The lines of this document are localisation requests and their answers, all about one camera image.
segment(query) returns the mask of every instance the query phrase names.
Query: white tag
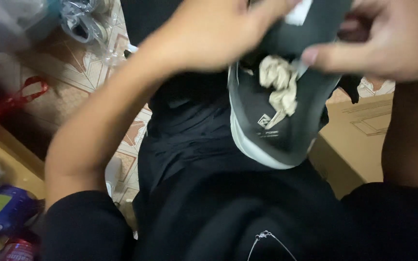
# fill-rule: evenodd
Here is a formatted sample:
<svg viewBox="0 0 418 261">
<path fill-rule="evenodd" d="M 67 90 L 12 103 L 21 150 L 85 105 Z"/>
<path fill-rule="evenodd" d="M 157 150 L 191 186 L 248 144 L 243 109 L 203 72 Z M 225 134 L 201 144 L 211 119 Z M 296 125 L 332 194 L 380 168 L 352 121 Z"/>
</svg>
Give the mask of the white tag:
<svg viewBox="0 0 418 261">
<path fill-rule="evenodd" d="M 287 24 L 294 26 L 302 26 L 306 20 L 309 9 L 311 8 L 313 0 L 302 0 L 287 16 L 285 21 Z"/>
</svg>

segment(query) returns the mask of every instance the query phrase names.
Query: red strap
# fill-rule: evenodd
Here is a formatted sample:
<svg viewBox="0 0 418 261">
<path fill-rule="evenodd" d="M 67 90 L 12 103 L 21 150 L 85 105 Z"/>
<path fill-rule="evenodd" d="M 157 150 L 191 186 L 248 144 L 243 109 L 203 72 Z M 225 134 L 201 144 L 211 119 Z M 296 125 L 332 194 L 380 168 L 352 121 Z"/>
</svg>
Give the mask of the red strap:
<svg viewBox="0 0 418 261">
<path fill-rule="evenodd" d="M 40 83 L 41 84 L 41 91 L 37 92 L 37 93 L 33 93 L 27 96 L 21 96 L 22 95 L 22 91 L 32 85 L 32 84 L 36 84 L 36 83 Z M 33 76 L 28 78 L 24 85 L 22 86 L 22 88 L 20 88 L 19 91 L 17 91 L 14 95 L 12 95 L 9 98 L 6 98 L 5 100 L 3 100 L 2 102 L 0 102 L 0 115 L 3 114 L 5 111 L 11 109 L 11 108 L 15 108 L 15 107 L 22 107 L 24 104 L 31 102 L 32 100 L 40 97 L 41 95 L 43 95 L 45 92 L 47 92 L 49 90 L 49 86 L 48 83 L 46 83 L 46 81 L 41 78 L 40 76 Z"/>
</svg>

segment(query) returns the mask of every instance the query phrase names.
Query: shoe inside plastic bag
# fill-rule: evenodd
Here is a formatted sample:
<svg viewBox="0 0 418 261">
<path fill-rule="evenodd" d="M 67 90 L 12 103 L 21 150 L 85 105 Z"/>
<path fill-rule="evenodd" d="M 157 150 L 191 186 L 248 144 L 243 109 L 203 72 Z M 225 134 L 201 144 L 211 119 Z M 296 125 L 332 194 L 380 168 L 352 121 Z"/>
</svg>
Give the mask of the shoe inside plastic bag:
<svg viewBox="0 0 418 261">
<path fill-rule="evenodd" d="M 230 66 L 231 131 L 245 155 L 274 169 L 293 168 L 306 159 L 328 122 L 325 103 L 341 76 L 307 69 L 295 82 L 294 112 L 290 110 L 278 120 L 281 108 L 269 101 L 278 90 L 261 86 L 259 67 L 269 55 L 281 57 L 287 64 L 298 63 L 310 45 L 335 41 L 351 2 L 304 0 L 271 28 L 255 51 Z"/>
</svg>

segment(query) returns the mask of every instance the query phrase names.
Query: tiled floor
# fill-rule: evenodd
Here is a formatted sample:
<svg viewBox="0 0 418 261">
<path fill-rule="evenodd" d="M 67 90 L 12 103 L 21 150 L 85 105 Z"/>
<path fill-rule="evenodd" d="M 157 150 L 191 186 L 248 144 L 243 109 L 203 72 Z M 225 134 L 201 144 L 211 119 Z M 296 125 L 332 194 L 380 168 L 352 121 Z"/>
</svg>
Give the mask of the tiled floor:
<svg viewBox="0 0 418 261">
<path fill-rule="evenodd" d="M 123 53 L 128 43 L 125 20 L 120 7 L 120 0 L 115 0 L 108 28 L 108 48 L 116 53 Z M 41 128 L 54 133 L 112 73 L 113 68 L 93 54 L 85 46 L 70 39 L 61 30 L 55 31 L 35 50 L 27 51 L 18 57 L 0 54 L 0 81 L 10 92 L 19 89 L 23 81 L 32 75 L 43 75 L 51 89 L 25 107 L 25 112 Z M 386 94 L 394 91 L 394 83 L 368 78 L 359 86 L 361 97 Z M 337 90 L 329 103 L 349 100 L 341 90 Z M 116 157 L 123 161 L 123 173 L 113 198 L 123 203 L 133 199 L 138 193 L 137 157 L 151 111 L 141 110 L 127 135 L 121 142 Z"/>
</svg>

